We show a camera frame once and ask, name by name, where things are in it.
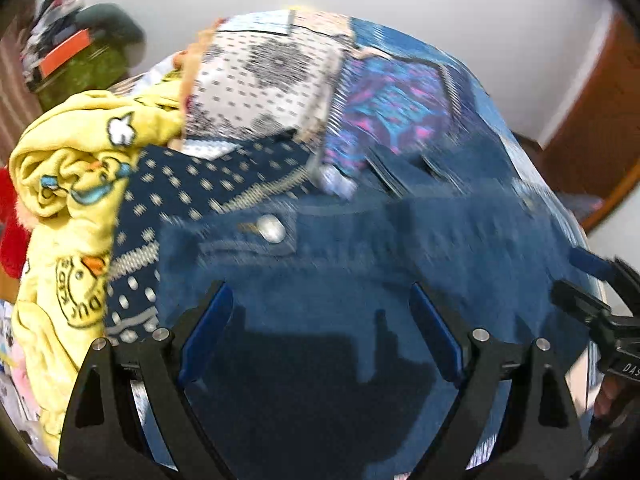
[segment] metal screw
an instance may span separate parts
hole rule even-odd
[[[169,329],[167,328],[156,328],[152,333],[151,337],[156,341],[164,341],[169,337]]]
[[[543,352],[546,352],[551,348],[551,343],[547,341],[545,338],[540,337],[536,339],[536,346],[540,348]]]
[[[94,342],[91,343],[91,348],[94,350],[102,350],[105,346],[107,346],[107,340],[103,337],[94,339]]]
[[[489,333],[484,328],[476,328],[471,335],[476,341],[489,341]]]

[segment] clothes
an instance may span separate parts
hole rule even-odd
[[[251,12],[239,14],[226,20],[218,30],[220,32],[271,32],[273,34],[288,34],[291,25],[292,12],[290,10],[268,10],[266,12]]]
[[[4,224],[0,234],[0,266],[14,280],[20,278],[31,238],[31,233],[18,223],[16,198],[8,169],[0,168],[0,223]]]
[[[351,19],[344,14],[322,12],[318,10],[296,10],[293,25],[304,27],[328,36],[344,36],[345,40],[352,40]]]
[[[204,158],[206,160],[214,160],[219,156],[226,155],[238,148],[240,144],[228,142],[228,140],[194,140],[187,139],[183,142],[180,152]]]
[[[40,15],[31,28],[31,34],[22,50],[23,75],[31,84],[40,73],[36,70],[40,61],[53,49],[53,40],[62,30],[73,26],[75,15],[84,6],[84,0],[47,0],[48,7],[42,7]]]
[[[313,192],[308,150],[284,135],[249,142],[214,162],[148,146],[129,179],[114,235],[105,320],[112,344],[145,338],[158,327],[158,233],[162,219],[198,220],[251,207],[272,196]]]
[[[14,338],[11,318],[14,306],[7,302],[0,302],[0,362],[4,363],[6,375],[11,377],[16,391],[20,397],[20,403],[25,411],[30,414],[30,420],[37,420],[40,415],[40,407],[33,397],[31,383],[27,376],[24,351],[20,343]]]
[[[489,160],[508,160],[500,142],[485,148],[502,152]],[[230,325],[186,393],[239,478],[392,478],[414,468],[456,395],[407,308],[418,280],[472,327],[524,344],[544,336],[565,370],[580,355],[586,330],[548,292],[556,279],[588,280],[568,262],[546,190],[514,187],[512,166],[472,154],[425,152],[414,165],[377,146],[349,203],[274,200],[162,229],[161,326],[212,280],[234,293]],[[432,155],[437,176],[425,171]],[[461,164],[483,173],[467,180]],[[280,243],[238,228],[264,215],[284,226]],[[503,387],[485,437],[505,402]]]
[[[288,36],[218,32],[202,56],[186,138],[248,140],[326,119],[343,47],[306,28]]]
[[[110,43],[121,46],[142,43],[145,32],[118,5],[94,4],[78,11],[75,16],[78,28],[103,31]]]
[[[30,449],[41,460],[46,457],[47,447],[42,439],[42,428],[37,423],[36,415],[25,408],[13,381],[1,372],[0,402],[2,402],[7,415],[9,415],[16,429],[20,431],[20,436],[29,445]]]
[[[179,55],[174,58],[174,66],[182,69],[182,81],[180,83],[178,100],[180,101],[180,110],[183,112],[187,111],[188,104],[191,100],[191,94],[193,93],[193,87],[198,76],[198,71],[200,70],[200,63],[202,62],[204,53],[210,48],[218,27],[224,22],[224,18],[216,19],[210,28],[201,30],[198,33],[198,41],[196,43],[191,43],[186,51],[180,52]],[[180,141],[174,140],[173,145],[170,144],[169,147],[180,151],[182,140],[184,140],[184,131],[182,132]]]
[[[40,217],[12,325],[54,457],[78,368],[104,333],[112,233],[127,177],[140,147],[180,133],[178,86],[157,85],[136,100],[75,95],[27,128],[12,153],[16,191]]]
[[[421,59],[457,68],[462,66],[462,63],[453,56],[399,30],[358,18],[351,19],[351,28],[355,33],[355,43],[358,46],[372,46],[404,59]]]
[[[158,84],[163,78],[174,70],[173,64],[174,54],[165,57],[161,62],[153,65],[142,77],[137,79],[136,85],[132,88],[130,95],[137,95],[145,91],[145,89]]]
[[[453,126],[450,97],[438,65],[371,57],[348,59],[334,97],[324,159],[357,174],[375,143],[418,152]]]

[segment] yellow sweatshirt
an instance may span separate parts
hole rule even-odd
[[[78,369],[103,335],[112,233],[127,177],[143,146],[180,134],[179,84],[160,83],[135,100],[77,94],[31,124],[11,155],[15,189],[40,218],[12,323],[54,458]]]

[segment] red fabric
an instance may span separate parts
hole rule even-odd
[[[7,168],[0,169],[0,222],[4,231],[0,238],[0,265],[9,276],[20,279],[31,233],[18,224],[15,217],[17,195]]]

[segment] black clamp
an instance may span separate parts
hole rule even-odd
[[[554,283],[552,302],[589,327],[589,336],[600,350],[602,373],[640,383],[640,274],[619,258],[604,260],[581,248],[572,249],[570,261],[609,283],[634,316],[614,316],[609,305],[567,280]]]
[[[484,328],[472,329],[424,283],[412,286],[409,304],[441,375],[459,390],[412,480],[566,480],[579,469],[577,415],[548,341],[504,343]],[[184,395],[184,386],[204,371],[232,307],[229,287],[214,282],[172,330],[158,328],[131,345],[95,340],[66,412],[60,469],[81,479],[235,480]],[[153,460],[136,413],[133,379],[145,383],[178,472]],[[467,470],[503,380],[511,380],[511,391],[494,451],[488,462]]]

